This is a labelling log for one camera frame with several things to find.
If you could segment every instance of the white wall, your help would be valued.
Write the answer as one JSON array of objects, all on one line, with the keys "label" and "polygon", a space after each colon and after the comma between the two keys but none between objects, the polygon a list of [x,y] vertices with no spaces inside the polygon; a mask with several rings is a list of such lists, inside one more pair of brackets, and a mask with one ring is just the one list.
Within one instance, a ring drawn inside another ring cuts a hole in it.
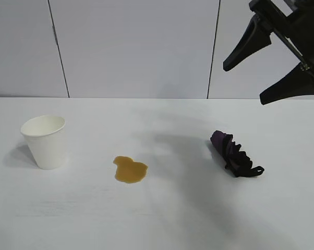
[{"label": "white wall", "polygon": [[206,98],[218,0],[51,0],[72,97]]},{"label": "white wall", "polygon": [[[249,2],[250,0],[221,1],[210,98],[259,98],[263,90],[283,78],[299,63],[287,47],[272,34],[272,45],[251,55],[231,71],[223,70],[223,61],[235,48],[250,18],[255,14],[249,9]],[[291,12],[282,0],[273,2],[286,15]]]},{"label": "white wall", "polygon": [[0,0],[0,96],[67,96],[47,0]]}]

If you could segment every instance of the spill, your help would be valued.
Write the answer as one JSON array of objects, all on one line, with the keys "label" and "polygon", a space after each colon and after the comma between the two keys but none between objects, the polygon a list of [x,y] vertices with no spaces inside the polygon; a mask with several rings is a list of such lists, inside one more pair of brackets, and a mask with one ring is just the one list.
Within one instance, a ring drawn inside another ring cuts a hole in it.
[{"label": "spill", "polygon": [[139,182],[147,174],[147,165],[126,156],[117,156],[113,163],[117,165],[115,179],[121,182]]}]

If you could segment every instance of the cup rim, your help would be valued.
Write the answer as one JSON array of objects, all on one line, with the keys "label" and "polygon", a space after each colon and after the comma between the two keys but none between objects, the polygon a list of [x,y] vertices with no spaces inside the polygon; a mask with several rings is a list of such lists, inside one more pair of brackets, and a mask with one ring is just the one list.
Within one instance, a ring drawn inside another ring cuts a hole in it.
[{"label": "cup rim", "polygon": [[[30,121],[32,121],[32,120],[34,120],[34,119],[38,119],[38,118],[41,118],[41,117],[47,117],[47,116],[48,116],[48,117],[59,117],[59,118],[61,118],[61,119],[63,120],[63,125],[62,125],[60,128],[58,128],[58,129],[56,129],[56,130],[54,130],[54,131],[52,131],[52,132],[50,132],[50,133],[43,134],[43,135],[29,135],[29,134],[23,133],[22,128],[23,128],[28,122],[30,122]],[[60,131],[61,129],[64,128],[65,124],[66,124],[66,120],[65,120],[62,116],[53,116],[53,115],[37,116],[37,117],[31,118],[31,119],[29,119],[28,121],[26,121],[26,122],[21,126],[21,128],[20,128],[20,133],[21,133],[23,136],[26,136],[26,137],[32,137],[32,138],[44,137],[44,136],[48,136],[48,135],[57,133],[58,131]]]}]

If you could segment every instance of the table surface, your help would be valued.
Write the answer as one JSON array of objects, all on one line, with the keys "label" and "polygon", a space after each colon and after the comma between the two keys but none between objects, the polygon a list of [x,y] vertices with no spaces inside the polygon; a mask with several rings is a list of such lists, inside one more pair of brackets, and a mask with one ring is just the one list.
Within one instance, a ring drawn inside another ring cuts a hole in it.
[{"label": "table surface", "polygon": [[[20,126],[66,118],[69,162],[35,166]],[[212,149],[235,135],[257,178]],[[149,166],[115,180],[116,156]],[[314,100],[0,98],[0,249],[314,249]]]}]

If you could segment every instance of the white paper cup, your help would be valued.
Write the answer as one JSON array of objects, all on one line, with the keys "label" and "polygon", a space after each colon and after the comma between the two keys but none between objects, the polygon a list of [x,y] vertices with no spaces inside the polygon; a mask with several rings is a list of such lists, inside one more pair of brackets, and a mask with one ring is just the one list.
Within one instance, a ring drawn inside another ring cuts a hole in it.
[{"label": "white paper cup", "polygon": [[54,169],[67,159],[64,134],[65,119],[59,116],[39,116],[27,121],[20,129],[37,165]]}]

